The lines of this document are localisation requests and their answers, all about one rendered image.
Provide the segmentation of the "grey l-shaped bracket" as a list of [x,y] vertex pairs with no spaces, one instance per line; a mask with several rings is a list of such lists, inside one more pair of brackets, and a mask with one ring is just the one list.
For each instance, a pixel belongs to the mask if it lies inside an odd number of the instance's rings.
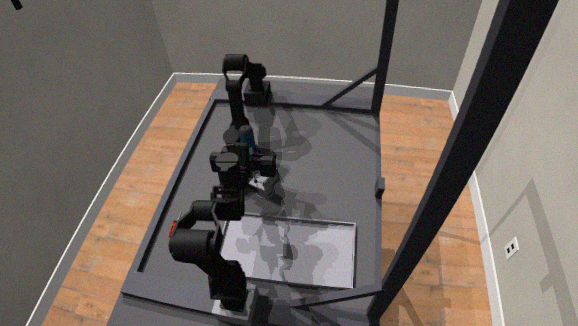
[[269,190],[269,188],[272,186],[272,184],[275,182],[275,180],[277,179],[277,169],[276,169],[276,175],[274,177],[262,177],[260,175],[260,171],[258,171],[255,176],[258,177],[258,178],[256,178],[257,183],[254,182],[254,177],[253,177],[252,180],[249,182],[249,185],[252,185],[252,186],[254,186],[254,187],[256,187],[256,188],[258,188],[264,192],[267,192]]

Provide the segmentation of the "blue electric screwdriver barrel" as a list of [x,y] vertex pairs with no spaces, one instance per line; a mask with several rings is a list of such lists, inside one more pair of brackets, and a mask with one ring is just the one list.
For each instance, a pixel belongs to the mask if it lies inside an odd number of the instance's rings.
[[[244,125],[244,126],[240,127],[239,135],[240,135],[241,143],[247,143],[249,145],[249,159],[251,159],[251,161],[252,161],[253,160],[252,154],[254,153],[254,150],[256,147],[252,127],[249,125]],[[254,175],[254,180],[256,181],[255,171],[252,171],[252,172]]]

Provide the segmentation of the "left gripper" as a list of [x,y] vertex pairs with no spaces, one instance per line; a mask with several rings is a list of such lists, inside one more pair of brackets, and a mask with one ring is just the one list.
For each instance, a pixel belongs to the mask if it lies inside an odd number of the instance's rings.
[[[213,172],[217,172],[215,159],[221,154],[221,152],[212,152],[210,155],[210,165]],[[246,170],[241,170],[241,176],[246,182],[251,177],[251,171],[258,170],[262,177],[274,177],[276,175],[276,159],[273,156],[263,156],[258,154],[258,146],[255,147],[254,154],[252,154],[253,160],[249,168]]]

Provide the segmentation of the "shiny grey metal cylinder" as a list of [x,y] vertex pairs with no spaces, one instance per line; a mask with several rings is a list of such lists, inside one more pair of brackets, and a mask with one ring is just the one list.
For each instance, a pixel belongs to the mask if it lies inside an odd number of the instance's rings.
[[270,198],[270,197],[273,195],[273,193],[274,193],[274,188],[273,188],[273,186],[271,186],[267,192],[264,192],[264,191],[262,191],[262,190],[260,190],[260,189],[257,189],[257,190],[258,190],[258,192],[256,192],[257,196],[258,196],[259,198],[262,198],[262,199]]

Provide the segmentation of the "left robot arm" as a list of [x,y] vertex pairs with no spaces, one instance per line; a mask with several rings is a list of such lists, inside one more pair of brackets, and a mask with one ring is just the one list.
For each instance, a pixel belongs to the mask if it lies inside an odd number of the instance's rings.
[[[189,211],[175,223],[169,240],[169,251],[175,261],[195,264],[209,275],[210,299],[222,301],[222,309],[237,312],[243,312],[248,294],[245,272],[237,260],[225,260],[220,255],[223,235],[218,220],[240,221],[244,216],[246,182],[241,170],[249,168],[251,163],[247,143],[226,144],[215,159],[220,183],[213,185],[211,200],[193,201]],[[217,194],[230,195],[217,197]],[[216,229],[190,229],[196,221],[214,221]]]

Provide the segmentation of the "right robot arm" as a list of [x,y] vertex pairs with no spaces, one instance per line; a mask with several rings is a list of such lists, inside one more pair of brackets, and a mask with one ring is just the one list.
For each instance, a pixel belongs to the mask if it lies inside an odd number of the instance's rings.
[[[226,58],[226,60],[225,60]],[[244,68],[245,67],[245,68]],[[223,134],[223,140],[226,144],[232,144],[233,142],[241,142],[239,137],[239,128],[242,125],[249,125],[249,120],[244,114],[243,99],[242,99],[242,83],[248,77],[264,78],[266,77],[266,71],[263,69],[261,63],[251,63],[246,54],[226,54],[223,59],[222,73],[226,79],[226,91],[228,91],[232,122],[230,125],[230,130],[226,130]],[[228,80],[225,75],[227,71],[242,71],[243,74],[239,80]],[[251,72],[252,71],[252,72]],[[264,75],[264,74],[265,75]],[[263,77],[264,76],[264,77]],[[250,86],[248,91],[259,91],[262,92],[265,86],[265,82],[262,79],[249,78]]]

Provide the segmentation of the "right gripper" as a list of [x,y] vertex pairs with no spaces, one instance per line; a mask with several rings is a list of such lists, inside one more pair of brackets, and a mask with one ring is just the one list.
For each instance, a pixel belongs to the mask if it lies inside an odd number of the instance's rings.
[[[275,154],[273,151],[270,151],[270,152],[264,154],[263,156],[273,156],[273,157],[275,157],[275,159],[276,159],[276,154]],[[253,187],[253,186],[251,186],[251,185],[248,184],[250,181],[251,181],[251,180],[248,179],[248,181],[247,181],[247,186],[250,187],[251,189],[253,189],[254,191],[258,192],[257,188],[255,188],[255,187]]]

